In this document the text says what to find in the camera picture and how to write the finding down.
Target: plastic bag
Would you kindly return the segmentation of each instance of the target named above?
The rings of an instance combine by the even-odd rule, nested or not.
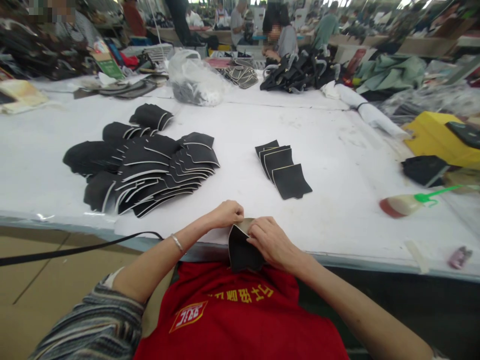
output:
[[[470,116],[480,112],[480,89],[466,84],[439,85],[396,93],[378,108],[395,124],[411,123],[424,111]]]
[[[200,59],[194,50],[180,50],[168,62],[173,95],[182,103],[215,106],[224,99],[230,83]]]

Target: hand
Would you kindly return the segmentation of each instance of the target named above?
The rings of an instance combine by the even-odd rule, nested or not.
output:
[[[274,268],[294,273],[308,256],[292,244],[274,218],[259,217],[251,222],[247,241],[255,246]]]
[[[236,201],[227,200],[205,216],[212,229],[226,228],[244,219],[244,208]]]

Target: black strap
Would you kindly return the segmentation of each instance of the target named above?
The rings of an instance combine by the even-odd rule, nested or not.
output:
[[[97,249],[101,249],[101,248],[106,248],[107,246],[118,244],[118,243],[124,242],[125,240],[129,240],[131,238],[136,238],[137,236],[142,235],[142,234],[153,234],[160,240],[164,239],[163,237],[161,237],[158,233],[156,233],[154,231],[142,231],[142,232],[130,235],[130,236],[121,237],[121,238],[119,238],[118,240],[115,240],[115,241],[105,242],[105,243],[101,243],[101,244],[98,244],[98,245],[84,246],[84,247],[78,247],[78,248],[68,249],[68,250],[40,252],[40,253],[30,254],[30,255],[2,257],[2,258],[0,258],[0,267],[7,266],[7,265],[29,263],[29,262],[32,262],[32,261],[60,258],[62,256],[68,256],[68,255],[73,255],[73,254],[85,253],[85,252],[90,251],[90,250],[97,250]]]

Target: striped sleeve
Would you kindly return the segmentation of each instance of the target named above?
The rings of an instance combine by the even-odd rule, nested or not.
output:
[[[102,281],[53,327],[29,359],[132,359],[144,310],[145,305]]]

